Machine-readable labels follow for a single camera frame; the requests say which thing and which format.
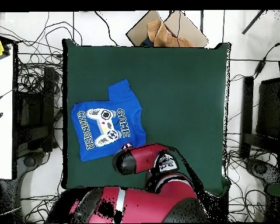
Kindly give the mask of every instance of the power cord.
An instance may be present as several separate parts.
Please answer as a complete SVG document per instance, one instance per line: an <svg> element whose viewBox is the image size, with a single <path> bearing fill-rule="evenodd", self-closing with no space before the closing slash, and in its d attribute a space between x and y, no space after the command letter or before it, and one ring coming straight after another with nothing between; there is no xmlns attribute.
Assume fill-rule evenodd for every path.
<svg viewBox="0 0 280 224"><path fill-rule="evenodd" d="M110 40L112 40L113 42L114 42L114 44L115 44L115 46L118 46L118 44L111 38L111 36L110 36L110 28L109 28L109 25L108 25L108 23L95 11L95 14L101 19L101 20L103 20L103 22L107 25L107 27L108 27L108 34L109 34L109 38L110 38Z"/></svg>
<svg viewBox="0 0 280 224"><path fill-rule="evenodd" d="M268 56L268 54L270 53L270 51L272 51L275 47L277 47L277 46L280 46L280 42L278 42L278 43L276 43L271 49L269 49L269 51L267 52L267 54L264 56L264 58L258 63L258 65L257 65L257 67L256 67L256 69L255 69L255 74L256 74L256 76L255 76L255 78L254 79L256 79L256 77L261 73L261 71L263 71L263 68L264 68L264 66L265 66L265 64L266 64L266 59L267 59L267 56Z"/></svg>

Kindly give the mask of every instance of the game controller graphic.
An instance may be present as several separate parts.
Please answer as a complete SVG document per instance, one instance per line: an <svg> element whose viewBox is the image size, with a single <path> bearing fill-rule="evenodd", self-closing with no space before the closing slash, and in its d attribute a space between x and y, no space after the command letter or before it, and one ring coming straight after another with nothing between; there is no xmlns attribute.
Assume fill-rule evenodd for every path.
<svg viewBox="0 0 280 224"><path fill-rule="evenodd" d="M116 116L115 111L104 108L88 109L86 116L96 120L99 126L101 135L96 138L94 143L97 147L110 144L122 137L121 132L117 131L112 123L112 118Z"/></svg>

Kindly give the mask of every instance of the black metal stand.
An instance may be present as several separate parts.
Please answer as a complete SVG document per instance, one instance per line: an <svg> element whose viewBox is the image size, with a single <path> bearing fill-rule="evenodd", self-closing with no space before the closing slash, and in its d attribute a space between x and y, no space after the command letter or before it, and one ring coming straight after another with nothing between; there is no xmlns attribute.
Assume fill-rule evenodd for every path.
<svg viewBox="0 0 280 224"><path fill-rule="evenodd" d="M255 22L257 21L257 19L265 12L265 10L260 10L257 15L254 17L254 19L249 23L249 25L245 28L245 30L242 32L242 34L247 33L247 31L251 28L251 26L253 26L253 24L255 24Z"/></svg>

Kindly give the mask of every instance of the tangled wires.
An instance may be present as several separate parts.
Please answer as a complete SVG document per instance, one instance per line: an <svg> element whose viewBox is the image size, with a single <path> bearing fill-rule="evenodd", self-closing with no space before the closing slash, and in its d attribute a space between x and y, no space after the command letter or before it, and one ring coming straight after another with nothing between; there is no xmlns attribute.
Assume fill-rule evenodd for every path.
<svg viewBox="0 0 280 224"><path fill-rule="evenodd" d="M230 141L234 141L236 143L238 143L237 141L228 138L228 140ZM266 150L262 150L262 149L258 149L258 148L251 148L250 149L251 152L253 154L251 154L249 156L249 158L260 158L264 155L269 155L269 159L266 160L266 162L269 162L271 159L271 156L275 157L275 159L277 159L276 154L267 152ZM232 210L229 211L229 216L230 216L230 220L232 222L236 222L238 221L235 216L243 216L243 222L247 222L247 221L253 221L253 222L257 222L257 221L261 221L265 215L265 205L262 204L261 202L257 202L256 204L253 204L248 198L248 195L251 194L252 192L258 192L261 195L265 196L266 200L268 200L269 198L266 197L265 193L261 190L258 189L252 189L247 191L246 193L243 192L243 189L241 188L241 186L239 186L239 181L241 179L240 173L238 170L238 168L240 169L244 169L246 170L246 167L244 165L244 159L242 159L239 156L239 151L238 150L230 150L228 152L227 155L227 165L226 165L226 175L229 178L230 182L231 182L231 186L236 186L239 191L240 191L240 196L236 197L236 198L232 198L229 196L230 200L229 200L229 206L233 207L233 206L241 206L242 208L239 210ZM234 171L237 175L238 175L238 180L235 181L233 179L231 179L229 177L229 172Z"/></svg>

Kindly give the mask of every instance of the blue t-shirt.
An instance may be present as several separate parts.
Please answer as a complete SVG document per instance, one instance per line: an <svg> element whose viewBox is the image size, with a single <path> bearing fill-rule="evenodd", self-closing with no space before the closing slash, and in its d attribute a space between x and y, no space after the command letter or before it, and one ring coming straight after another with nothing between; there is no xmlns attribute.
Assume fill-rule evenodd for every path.
<svg viewBox="0 0 280 224"><path fill-rule="evenodd" d="M109 101L75 104L71 116L83 162L115 154L127 143L144 145L142 108L128 80L108 87Z"/></svg>

